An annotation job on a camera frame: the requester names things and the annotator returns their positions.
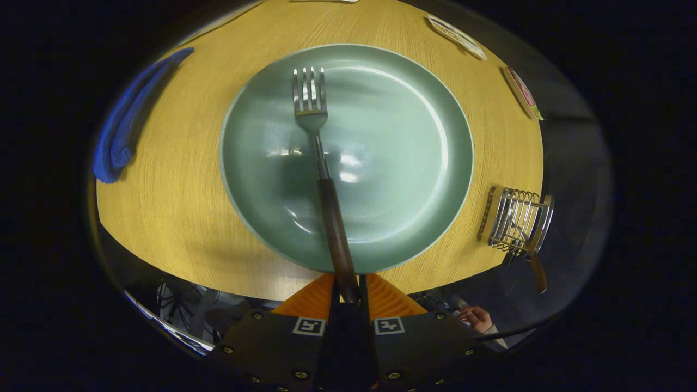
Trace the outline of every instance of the metal rack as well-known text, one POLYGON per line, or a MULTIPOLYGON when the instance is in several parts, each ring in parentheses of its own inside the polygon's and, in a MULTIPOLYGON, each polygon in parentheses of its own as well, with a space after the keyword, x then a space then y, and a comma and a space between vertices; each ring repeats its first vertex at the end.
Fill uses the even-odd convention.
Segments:
POLYGON ((540 202, 537 193, 491 187, 477 239, 488 235, 487 244, 526 260, 539 252, 554 212, 554 197, 540 202))

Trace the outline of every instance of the wooden fork handle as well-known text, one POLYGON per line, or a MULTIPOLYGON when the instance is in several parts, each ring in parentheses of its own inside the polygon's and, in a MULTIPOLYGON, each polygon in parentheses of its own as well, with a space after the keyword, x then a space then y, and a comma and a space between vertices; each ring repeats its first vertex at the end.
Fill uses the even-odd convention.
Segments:
POLYGON ((319 199, 322 206, 324 230, 327 233, 329 252, 332 255, 334 274, 339 285, 339 292, 346 303, 357 303, 359 298, 358 281, 355 278, 349 243, 346 240, 339 198, 334 187, 334 180, 317 180, 319 199))

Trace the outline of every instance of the fork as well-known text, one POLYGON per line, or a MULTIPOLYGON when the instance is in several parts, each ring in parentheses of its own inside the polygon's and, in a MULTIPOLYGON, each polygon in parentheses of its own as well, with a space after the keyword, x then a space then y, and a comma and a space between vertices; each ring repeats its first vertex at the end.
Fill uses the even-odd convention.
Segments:
POLYGON ((332 265, 341 292, 346 303, 358 302, 358 283, 355 279, 355 270, 349 251, 349 243, 346 240, 344 221, 339 208, 339 198, 334 186, 334 180, 329 173, 327 161, 324 158, 322 141, 319 131, 329 118, 327 111, 327 95, 324 85, 324 67, 319 68, 319 83, 314 79, 314 67, 302 69, 302 105, 300 104, 300 75, 298 69, 293 70, 293 106, 295 107, 296 122, 306 130, 314 140, 315 153, 317 155, 317 188, 322 208, 322 220, 324 230, 329 242, 329 251, 332 255, 332 265))

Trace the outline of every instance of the blue towel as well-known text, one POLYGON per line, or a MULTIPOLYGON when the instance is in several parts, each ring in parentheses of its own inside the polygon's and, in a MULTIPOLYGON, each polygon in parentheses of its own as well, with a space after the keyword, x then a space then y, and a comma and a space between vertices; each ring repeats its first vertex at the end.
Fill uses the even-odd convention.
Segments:
POLYGON ((187 47, 154 63, 138 75, 121 96, 105 122, 97 143, 93 164, 97 179, 103 183, 118 180, 133 154, 135 143, 131 140, 131 132, 136 120, 143 114, 142 110, 148 99, 152 98, 156 87, 164 81, 170 71, 193 51, 193 47, 187 47))

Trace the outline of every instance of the knife handle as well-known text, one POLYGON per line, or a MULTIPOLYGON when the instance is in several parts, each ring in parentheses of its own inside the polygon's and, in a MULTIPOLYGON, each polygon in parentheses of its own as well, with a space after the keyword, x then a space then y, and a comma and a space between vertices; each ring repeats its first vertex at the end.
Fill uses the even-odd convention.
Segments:
POLYGON ((537 288, 537 293, 542 294, 547 291, 547 275, 544 273, 544 267, 539 260, 539 256, 535 253, 530 258, 530 267, 533 269, 535 274, 535 286, 537 288))
POLYGON ((322 220, 324 230, 327 233, 329 252, 332 255, 334 274, 339 285, 339 292, 346 303, 357 303, 359 298, 358 282, 355 279, 355 270, 349 251, 349 243, 344 231, 344 220, 339 209, 339 198, 334 180, 317 180, 319 199, 322 206, 322 220))

